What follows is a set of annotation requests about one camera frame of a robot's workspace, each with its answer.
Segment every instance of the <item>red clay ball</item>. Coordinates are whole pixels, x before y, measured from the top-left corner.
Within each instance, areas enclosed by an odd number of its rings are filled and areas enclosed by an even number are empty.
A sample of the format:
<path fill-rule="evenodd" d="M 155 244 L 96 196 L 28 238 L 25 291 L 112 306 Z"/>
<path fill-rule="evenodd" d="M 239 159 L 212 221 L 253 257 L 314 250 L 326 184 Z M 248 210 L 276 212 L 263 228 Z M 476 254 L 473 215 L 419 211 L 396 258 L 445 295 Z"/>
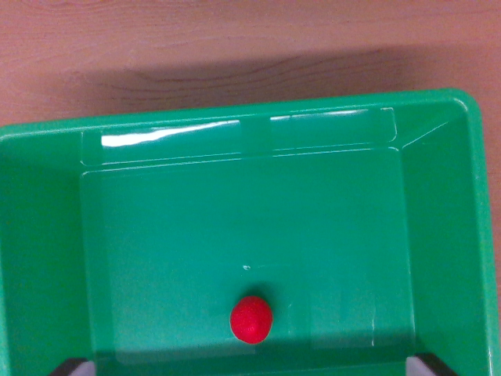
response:
<path fill-rule="evenodd" d="M 246 296 L 240 300 L 229 318 L 235 337 L 250 345 L 265 340 L 272 329 L 272 322 L 272 309 L 257 296 Z"/>

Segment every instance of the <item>wood grain surface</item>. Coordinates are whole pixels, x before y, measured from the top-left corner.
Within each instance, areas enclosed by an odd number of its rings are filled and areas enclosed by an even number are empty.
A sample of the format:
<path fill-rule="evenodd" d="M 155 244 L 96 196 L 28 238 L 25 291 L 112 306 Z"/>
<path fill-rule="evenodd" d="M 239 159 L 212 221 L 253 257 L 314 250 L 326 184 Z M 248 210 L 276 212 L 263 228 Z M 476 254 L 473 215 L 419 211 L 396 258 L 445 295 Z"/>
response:
<path fill-rule="evenodd" d="M 0 125 L 443 87 L 482 109 L 500 276 L 500 1 L 0 4 Z"/>

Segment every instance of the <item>red ball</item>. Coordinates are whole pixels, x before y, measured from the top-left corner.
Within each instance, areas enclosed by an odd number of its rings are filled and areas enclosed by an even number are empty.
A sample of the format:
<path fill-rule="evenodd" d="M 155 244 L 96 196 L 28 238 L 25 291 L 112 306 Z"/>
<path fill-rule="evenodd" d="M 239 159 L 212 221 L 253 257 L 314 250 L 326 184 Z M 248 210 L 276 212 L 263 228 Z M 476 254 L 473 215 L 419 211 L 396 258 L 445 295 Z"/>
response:
<path fill-rule="evenodd" d="M 250 345 L 265 340 L 272 329 L 272 322 L 272 309 L 257 296 L 246 296 L 240 300 L 229 318 L 235 337 Z"/>

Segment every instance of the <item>wooden table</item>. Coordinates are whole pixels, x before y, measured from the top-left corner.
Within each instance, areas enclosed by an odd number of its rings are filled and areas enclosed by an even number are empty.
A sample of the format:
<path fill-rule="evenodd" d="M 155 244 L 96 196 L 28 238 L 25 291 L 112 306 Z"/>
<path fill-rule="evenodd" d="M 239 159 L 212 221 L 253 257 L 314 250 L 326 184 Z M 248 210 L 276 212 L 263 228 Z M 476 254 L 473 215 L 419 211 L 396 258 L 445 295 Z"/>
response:
<path fill-rule="evenodd" d="M 501 2 L 0 5 L 2 125 L 442 87 L 483 111 L 499 274 Z"/>

